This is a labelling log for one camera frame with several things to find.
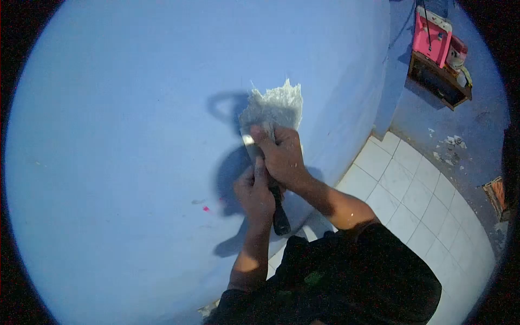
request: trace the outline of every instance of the black border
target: black border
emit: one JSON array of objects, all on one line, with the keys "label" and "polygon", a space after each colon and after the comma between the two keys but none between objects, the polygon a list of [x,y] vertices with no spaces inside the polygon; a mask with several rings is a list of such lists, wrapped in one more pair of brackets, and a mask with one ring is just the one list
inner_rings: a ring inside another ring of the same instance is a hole
[{"label": "black border", "polygon": [[[2,175],[7,121],[18,78],[36,39],[61,3],[62,0],[1,2]],[[520,58],[520,16],[517,9],[520,3],[517,0],[460,0],[459,4],[472,18],[497,63],[508,95],[511,124],[520,129],[520,79],[517,76]],[[12,235],[6,207],[2,178],[1,320],[12,324],[57,323],[27,275]],[[481,297],[466,323],[514,323],[519,317],[517,314],[520,313],[515,308],[520,302],[519,238],[520,227],[512,222],[507,249],[500,267],[488,283],[488,294]]]}]

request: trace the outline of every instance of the cable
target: cable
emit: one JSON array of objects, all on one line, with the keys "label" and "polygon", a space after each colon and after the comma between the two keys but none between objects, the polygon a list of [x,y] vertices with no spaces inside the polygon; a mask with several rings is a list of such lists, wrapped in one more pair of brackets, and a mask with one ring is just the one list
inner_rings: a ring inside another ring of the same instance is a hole
[{"label": "cable", "polygon": [[428,24],[428,14],[426,13],[426,4],[424,3],[424,0],[423,0],[423,8],[424,8],[424,16],[426,17],[426,30],[428,31],[428,41],[430,42],[430,48],[428,50],[431,51],[432,50],[432,39],[430,37],[430,25]]}]

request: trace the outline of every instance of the man's right hand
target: man's right hand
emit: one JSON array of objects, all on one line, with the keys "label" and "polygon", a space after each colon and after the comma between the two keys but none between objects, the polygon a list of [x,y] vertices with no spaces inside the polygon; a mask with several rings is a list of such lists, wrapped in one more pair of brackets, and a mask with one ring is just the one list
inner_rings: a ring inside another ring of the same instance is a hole
[{"label": "man's right hand", "polygon": [[267,170],[276,181],[293,192],[308,181],[310,174],[303,164],[300,136],[296,130],[276,126],[275,143],[261,127],[253,125],[251,136],[263,151]]}]

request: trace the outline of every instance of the blue wall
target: blue wall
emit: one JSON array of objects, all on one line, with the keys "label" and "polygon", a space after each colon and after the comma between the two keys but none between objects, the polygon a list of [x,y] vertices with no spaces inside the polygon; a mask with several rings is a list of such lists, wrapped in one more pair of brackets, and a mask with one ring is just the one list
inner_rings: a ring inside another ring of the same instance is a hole
[{"label": "blue wall", "polygon": [[388,131],[402,93],[412,53],[415,0],[390,1],[390,44],[381,101],[374,121],[374,135],[382,139]]},{"label": "blue wall", "polygon": [[[12,227],[55,317],[200,320],[245,230],[230,186],[249,162],[236,116],[251,83],[301,83],[305,162],[332,184],[371,131],[389,19],[386,1],[65,2],[6,142]],[[295,229],[310,212],[294,196],[285,209]]]},{"label": "blue wall", "polygon": [[[457,106],[453,112],[415,82],[407,80],[394,114],[392,130],[408,138],[452,181],[476,211],[493,244],[498,240],[494,230],[498,220],[480,186],[501,174],[503,131],[509,124],[508,103],[493,57],[470,18],[449,1],[448,19],[453,34],[469,48],[465,66],[474,83],[473,100]],[[465,141],[467,149],[455,147],[460,161],[452,159],[454,166],[451,166],[437,161],[433,152],[446,159],[446,154],[452,152],[446,143],[439,141],[454,135]]]}]

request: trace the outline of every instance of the tool handle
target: tool handle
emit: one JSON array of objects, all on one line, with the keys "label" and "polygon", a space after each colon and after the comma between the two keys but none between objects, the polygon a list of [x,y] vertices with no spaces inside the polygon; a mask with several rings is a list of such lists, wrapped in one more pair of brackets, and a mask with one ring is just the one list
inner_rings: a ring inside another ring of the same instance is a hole
[{"label": "tool handle", "polygon": [[289,220],[287,219],[287,215],[282,207],[282,195],[280,193],[280,188],[278,186],[274,186],[269,188],[272,193],[272,196],[275,197],[275,213],[272,215],[272,227],[275,229],[275,234],[278,236],[287,235],[291,232],[291,224],[289,224]]}]

